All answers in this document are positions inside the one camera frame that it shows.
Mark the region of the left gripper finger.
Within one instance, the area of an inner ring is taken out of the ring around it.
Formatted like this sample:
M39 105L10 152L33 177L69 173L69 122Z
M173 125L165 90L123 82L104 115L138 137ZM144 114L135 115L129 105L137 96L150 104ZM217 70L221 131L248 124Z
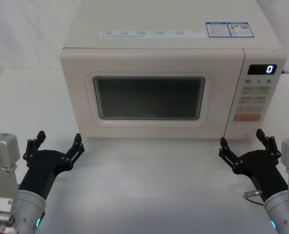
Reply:
M78 160L78 158L81 156L81 154L85 151L84 145L82 143L82 137L81 134L77 133L73 145L71 148L67 151L66 154L61 158L62 166L64 170L71 170L75 164L75 162Z
M27 166L30 166L32 158L36 155L36 152L38 151L41 144L44 142L45 138L45 132L39 131L35 139L28 139L26 151L23 154L23 159L26 161Z

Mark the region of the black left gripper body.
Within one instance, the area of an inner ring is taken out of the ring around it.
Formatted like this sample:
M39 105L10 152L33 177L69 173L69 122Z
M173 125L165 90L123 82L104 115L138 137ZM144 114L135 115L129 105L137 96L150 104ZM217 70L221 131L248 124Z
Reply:
M41 150L26 161L28 171L19 189L33 192L43 199L47 199L56 177L71 170L71 160L58 151Z

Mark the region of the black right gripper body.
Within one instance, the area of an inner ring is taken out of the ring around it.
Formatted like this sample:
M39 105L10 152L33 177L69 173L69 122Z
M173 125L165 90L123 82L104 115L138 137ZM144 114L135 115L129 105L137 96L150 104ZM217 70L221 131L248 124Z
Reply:
M266 150L255 150L238 157L234 164L234 173L245 175L254 187L261 191L261 199L266 201L271 196L286 191L288 185L278 171L281 153L268 153Z

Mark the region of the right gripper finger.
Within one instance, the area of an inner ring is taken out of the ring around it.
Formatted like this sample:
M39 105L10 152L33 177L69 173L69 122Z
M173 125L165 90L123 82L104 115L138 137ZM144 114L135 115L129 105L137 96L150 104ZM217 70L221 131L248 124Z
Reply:
M235 174L243 173L243 157L238 157L229 147L227 140L222 137L220 140L219 157L229 165Z
M257 129L256 137L265 147L267 159L269 159L273 165L278 165L281 153L278 150L275 137L266 136L262 129Z

